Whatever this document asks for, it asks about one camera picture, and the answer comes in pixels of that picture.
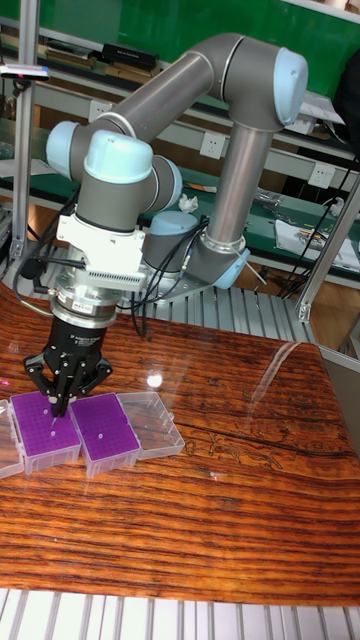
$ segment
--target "paper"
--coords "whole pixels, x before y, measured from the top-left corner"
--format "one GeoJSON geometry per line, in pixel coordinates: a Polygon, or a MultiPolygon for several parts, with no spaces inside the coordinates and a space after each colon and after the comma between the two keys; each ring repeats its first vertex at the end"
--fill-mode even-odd
{"type": "MultiPolygon", "coordinates": [[[[284,249],[285,251],[291,251],[296,255],[301,255],[305,249],[305,245],[309,240],[312,229],[305,230],[300,227],[294,227],[292,225],[283,222],[282,220],[276,220],[275,222],[275,234],[276,234],[276,246],[278,249],[284,249]]],[[[310,247],[305,253],[305,258],[310,260],[316,260],[325,246],[325,238],[320,238],[317,234],[311,241],[310,247]]],[[[341,246],[339,253],[337,254],[334,262],[335,267],[341,267],[349,271],[360,271],[360,263],[357,259],[356,253],[351,244],[351,240],[346,238],[341,246]]]]}
{"type": "Polygon", "coordinates": [[[318,93],[312,93],[311,91],[305,92],[300,113],[316,118],[317,120],[328,120],[330,122],[345,124],[344,120],[336,113],[330,98],[321,96],[318,93]]]}
{"type": "MultiPolygon", "coordinates": [[[[43,160],[33,158],[31,160],[31,175],[40,176],[49,173],[56,173],[55,169],[49,167],[43,160]]],[[[13,178],[15,175],[15,160],[0,160],[0,178],[13,178]]]]}

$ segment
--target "transparent plastic box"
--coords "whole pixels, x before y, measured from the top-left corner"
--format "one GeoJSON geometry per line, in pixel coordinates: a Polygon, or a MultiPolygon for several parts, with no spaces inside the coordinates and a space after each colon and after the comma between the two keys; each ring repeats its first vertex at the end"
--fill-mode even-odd
{"type": "Polygon", "coordinates": [[[81,443],[68,410],[63,418],[54,418],[48,398],[40,391],[13,396],[11,405],[26,474],[76,462],[81,443]]]}
{"type": "Polygon", "coordinates": [[[180,453],[184,440],[156,391],[118,393],[117,398],[140,442],[139,460],[180,453]]]}
{"type": "Polygon", "coordinates": [[[9,403],[0,401],[0,478],[24,471],[24,463],[9,403]]]}
{"type": "Polygon", "coordinates": [[[115,393],[81,398],[70,406],[89,478],[134,466],[140,445],[115,393]]]}

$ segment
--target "wooden table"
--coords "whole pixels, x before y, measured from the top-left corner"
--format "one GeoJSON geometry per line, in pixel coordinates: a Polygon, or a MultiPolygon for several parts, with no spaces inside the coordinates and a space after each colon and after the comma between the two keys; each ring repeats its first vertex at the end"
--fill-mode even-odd
{"type": "MultiPolygon", "coordinates": [[[[0,287],[0,397],[34,390],[50,322],[0,287]]],[[[0,481],[0,586],[278,604],[360,603],[360,467],[317,347],[150,321],[108,330],[94,393],[158,389],[186,446],[87,479],[0,481]]]]}

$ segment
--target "light blue joint cap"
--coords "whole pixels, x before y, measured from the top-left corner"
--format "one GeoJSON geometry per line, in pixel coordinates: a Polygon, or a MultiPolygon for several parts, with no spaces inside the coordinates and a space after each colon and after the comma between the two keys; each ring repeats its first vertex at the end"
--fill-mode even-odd
{"type": "Polygon", "coordinates": [[[71,180],[70,149],[77,122],[59,122],[51,131],[46,143],[46,158],[55,171],[71,180]]]}
{"type": "Polygon", "coordinates": [[[153,217],[150,233],[154,236],[176,236],[196,227],[198,221],[191,213],[182,211],[161,211],[153,217]]]}
{"type": "Polygon", "coordinates": [[[222,276],[220,276],[220,278],[218,278],[216,282],[213,283],[214,287],[219,287],[219,289],[230,289],[231,285],[234,284],[239,273],[243,270],[249,255],[250,255],[249,249],[244,249],[244,251],[241,254],[241,258],[238,258],[237,260],[235,260],[235,262],[233,262],[231,267],[229,267],[225,271],[225,273],[223,273],[222,276]]]}
{"type": "Polygon", "coordinates": [[[160,211],[165,211],[165,209],[167,209],[168,207],[173,207],[174,204],[176,204],[176,202],[179,200],[179,198],[181,196],[182,186],[183,186],[182,175],[180,173],[180,169],[176,166],[176,164],[174,164],[168,158],[165,158],[165,160],[168,163],[168,165],[169,165],[169,167],[170,167],[170,169],[172,171],[172,174],[173,174],[174,188],[173,188],[173,192],[172,192],[172,195],[171,195],[171,198],[170,198],[169,202],[167,203],[167,205],[163,209],[160,209],[160,211]]]}
{"type": "Polygon", "coordinates": [[[304,100],[308,80],[305,58],[283,47],[274,66],[274,102],[281,124],[292,124],[304,100]]]}

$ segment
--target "wall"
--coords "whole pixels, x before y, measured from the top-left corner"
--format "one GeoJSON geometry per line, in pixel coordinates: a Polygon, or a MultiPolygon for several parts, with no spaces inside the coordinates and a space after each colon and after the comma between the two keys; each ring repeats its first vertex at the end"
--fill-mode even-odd
{"type": "MultiPolygon", "coordinates": [[[[0,0],[18,19],[19,0],[0,0]]],[[[118,40],[173,61],[196,42],[226,31],[286,46],[309,63],[309,89],[333,96],[360,25],[281,0],[42,0],[41,25],[97,42],[118,40]]]]}

